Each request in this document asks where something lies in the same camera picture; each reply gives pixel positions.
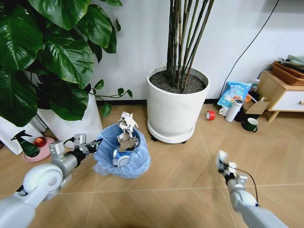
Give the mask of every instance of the trash bin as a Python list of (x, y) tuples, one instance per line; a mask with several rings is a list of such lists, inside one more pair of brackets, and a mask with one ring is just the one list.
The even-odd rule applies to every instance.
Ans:
[(133, 136), (139, 138), (139, 145), (130, 155), (129, 163), (117, 167), (113, 165), (112, 157), (114, 150), (118, 150), (119, 143), (117, 136), (122, 133), (118, 124), (113, 124), (105, 128), (97, 137), (103, 138), (98, 146), (94, 159), (97, 164), (93, 167), (94, 171), (101, 175), (113, 174), (123, 178), (137, 178), (146, 172), (150, 166), (151, 158), (148, 152), (148, 146), (143, 133), (134, 129)]

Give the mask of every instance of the black cable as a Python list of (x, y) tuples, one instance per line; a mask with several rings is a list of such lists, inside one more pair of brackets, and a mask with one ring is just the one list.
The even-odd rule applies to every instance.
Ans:
[(225, 81), (224, 81), (224, 84), (223, 84), (222, 90), (220, 91), (219, 96), (222, 96), (222, 92), (223, 92), (223, 89), (224, 89), (224, 87), (225, 87), (226, 81), (227, 81), (227, 79), (229, 78), (229, 76), (230, 76), (232, 70), (234, 69), (235, 65), (238, 63), (239, 59), (243, 56), (243, 54), (248, 50), (248, 48), (251, 46), (251, 44), (256, 40), (257, 36), (260, 34), (260, 32), (262, 31), (262, 29), (264, 28), (264, 26), (266, 25), (266, 23), (267, 23), (268, 20), (270, 19), (272, 13), (275, 11), (276, 6), (277, 6), (277, 4), (279, 3), (279, 1), (280, 1), (280, 0), (277, 0), (277, 1), (276, 1), (276, 4), (275, 4), (274, 8), (272, 9), (272, 11), (271, 11), (269, 17), (267, 18), (267, 20), (266, 20), (265, 23), (263, 24), (262, 28), (259, 30), (259, 32), (257, 33), (257, 35), (254, 37), (254, 39), (251, 41), (251, 43), (250, 43), (250, 44), (248, 45), (248, 47), (245, 49), (245, 51), (243, 51), (243, 53), (240, 55), (240, 57), (239, 57), (239, 58), (237, 59), (237, 61), (234, 63), (232, 69), (230, 70), (228, 76), (226, 77), (226, 79), (225, 79)]
[(63, 145), (65, 145), (68, 141), (74, 142), (74, 140), (75, 140), (74, 137), (72, 137), (72, 138), (70, 138), (70, 139), (67, 139), (67, 140), (65, 140), (65, 142), (63, 143)]
[(250, 176), (250, 178), (252, 179), (252, 181), (253, 181), (253, 184), (254, 184), (254, 186), (255, 186), (255, 191), (256, 191), (256, 203), (257, 203), (257, 205), (259, 206), (259, 203), (258, 203), (258, 196), (257, 196), (257, 185), (256, 185), (256, 182), (255, 182), (255, 179), (251, 176), (251, 174), (249, 173), (249, 172), (247, 172), (247, 171), (245, 171), (245, 170), (241, 170), (241, 169), (239, 169), (239, 168), (234, 168), (234, 167), (231, 167), (231, 166), (229, 166), (230, 168), (232, 168), (232, 169), (235, 169), (235, 170), (237, 170), (237, 171), (240, 171), (240, 172), (244, 172), (244, 173), (246, 173), (246, 174), (248, 174), (249, 176)]

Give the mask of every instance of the red tape roll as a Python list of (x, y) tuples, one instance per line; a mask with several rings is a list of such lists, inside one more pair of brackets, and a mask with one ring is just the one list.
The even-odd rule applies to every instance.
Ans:
[(212, 110), (209, 110), (206, 112), (206, 119), (207, 120), (214, 120), (215, 119), (215, 112)]

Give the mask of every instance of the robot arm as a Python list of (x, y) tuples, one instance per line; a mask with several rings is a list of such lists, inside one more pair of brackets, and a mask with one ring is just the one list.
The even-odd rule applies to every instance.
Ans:
[(62, 142), (49, 145), (51, 163), (32, 168), (23, 185), (10, 197), (0, 201), (0, 227), (26, 228), (34, 219), (36, 208), (42, 201), (55, 197), (71, 180), (74, 168), (90, 153), (97, 150), (101, 140), (86, 143), (85, 134), (76, 134), (73, 151), (65, 152)]
[(256, 199), (245, 190), (247, 176), (236, 174), (237, 165), (225, 163), (226, 153), (219, 151), (216, 166), (223, 174), (230, 193), (233, 209), (240, 213), (249, 228), (287, 228), (271, 211), (260, 207)]

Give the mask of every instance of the soil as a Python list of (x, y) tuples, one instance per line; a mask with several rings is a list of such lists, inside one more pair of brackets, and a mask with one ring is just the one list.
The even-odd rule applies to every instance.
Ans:
[(189, 75), (184, 92), (181, 89), (172, 88), (171, 81), (168, 80), (166, 71), (161, 71), (151, 76), (150, 82), (157, 88), (174, 94), (193, 94), (206, 88), (204, 83), (193, 75)]

